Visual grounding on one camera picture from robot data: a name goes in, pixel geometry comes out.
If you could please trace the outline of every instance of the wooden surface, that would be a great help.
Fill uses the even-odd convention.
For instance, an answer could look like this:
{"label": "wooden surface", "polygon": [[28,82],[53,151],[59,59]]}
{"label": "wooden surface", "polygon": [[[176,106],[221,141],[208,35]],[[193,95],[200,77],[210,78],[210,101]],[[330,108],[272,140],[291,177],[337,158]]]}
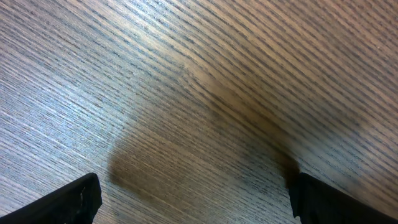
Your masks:
{"label": "wooden surface", "polygon": [[394,0],[2,0],[0,215],[96,172],[95,223],[298,223],[284,173],[299,166],[398,218],[397,15]]}

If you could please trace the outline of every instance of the black plastic object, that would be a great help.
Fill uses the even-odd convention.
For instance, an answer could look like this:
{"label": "black plastic object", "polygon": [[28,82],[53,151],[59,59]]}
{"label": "black plastic object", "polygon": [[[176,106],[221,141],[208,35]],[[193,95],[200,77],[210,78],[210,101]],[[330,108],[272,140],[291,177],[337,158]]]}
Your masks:
{"label": "black plastic object", "polygon": [[398,224],[329,185],[301,173],[289,187],[293,216],[302,224]]}
{"label": "black plastic object", "polygon": [[102,204],[96,174],[90,173],[0,218],[3,223],[89,224]]}

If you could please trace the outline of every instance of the wooden table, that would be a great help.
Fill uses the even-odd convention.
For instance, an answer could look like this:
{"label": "wooden table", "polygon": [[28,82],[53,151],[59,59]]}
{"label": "wooden table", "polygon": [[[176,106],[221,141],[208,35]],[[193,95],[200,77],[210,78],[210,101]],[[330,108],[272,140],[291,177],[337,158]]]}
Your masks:
{"label": "wooden table", "polygon": [[0,215],[95,172],[95,223],[299,223],[299,167],[398,218],[397,1],[0,10]]}

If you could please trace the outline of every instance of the wood grain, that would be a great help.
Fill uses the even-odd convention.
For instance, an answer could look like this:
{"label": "wood grain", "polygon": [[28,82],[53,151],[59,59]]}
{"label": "wood grain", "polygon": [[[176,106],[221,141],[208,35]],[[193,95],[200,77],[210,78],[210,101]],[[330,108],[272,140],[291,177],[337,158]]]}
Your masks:
{"label": "wood grain", "polygon": [[0,215],[96,172],[95,223],[299,223],[284,180],[299,167],[398,218],[397,15],[0,1]]}

